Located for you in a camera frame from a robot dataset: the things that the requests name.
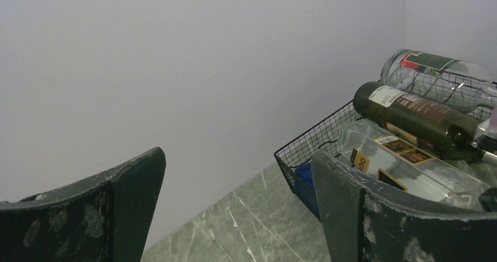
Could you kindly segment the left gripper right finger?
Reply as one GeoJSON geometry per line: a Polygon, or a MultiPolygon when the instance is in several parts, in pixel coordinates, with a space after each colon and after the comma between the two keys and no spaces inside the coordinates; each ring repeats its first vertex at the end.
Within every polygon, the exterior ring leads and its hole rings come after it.
{"type": "Polygon", "coordinates": [[[311,165],[332,261],[496,260],[496,213],[416,197],[325,151],[311,165]]]}

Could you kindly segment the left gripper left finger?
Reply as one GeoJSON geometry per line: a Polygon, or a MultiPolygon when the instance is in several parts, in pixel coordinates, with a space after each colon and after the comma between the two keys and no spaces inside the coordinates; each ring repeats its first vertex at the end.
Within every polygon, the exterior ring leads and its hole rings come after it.
{"type": "Polygon", "coordinates": [[[166,170],[152,148],[17,202],[1,203],[2,261],[140,261],[166,170]]]}

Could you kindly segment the clear bottle with label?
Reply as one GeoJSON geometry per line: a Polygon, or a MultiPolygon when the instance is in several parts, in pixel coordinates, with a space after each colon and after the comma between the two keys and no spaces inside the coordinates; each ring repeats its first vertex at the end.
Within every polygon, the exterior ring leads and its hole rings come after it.
{"type": "Polygon", "coordinates": [[[337,151],[372,178],[432,202],[481,211],[479,196],[490,188],[366,119],[341,128],[337,151]]]}

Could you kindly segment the dark green wine bottle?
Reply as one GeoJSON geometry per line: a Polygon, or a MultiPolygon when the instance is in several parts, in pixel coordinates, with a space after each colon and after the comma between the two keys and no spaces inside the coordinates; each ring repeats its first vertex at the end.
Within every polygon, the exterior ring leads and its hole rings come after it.
{"type": "Polygon", "coordinates": [[[413,136],[417,147],[443,160],[496,165],[495,153],[473,146],[478,122],[471,115],[376,81],[358,88],[353,106],[381,127],[413,136]]]}

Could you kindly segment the clear bottle white cap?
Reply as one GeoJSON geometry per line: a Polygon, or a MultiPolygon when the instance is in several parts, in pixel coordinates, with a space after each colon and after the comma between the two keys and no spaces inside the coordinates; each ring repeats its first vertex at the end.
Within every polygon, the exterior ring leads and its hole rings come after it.
{"type": "Polygon", "coordinates": [[[385,62],[380,81],[462,113],[496,108],[496,86],[489,72],[458,59],[400,49],[385,62]]]}

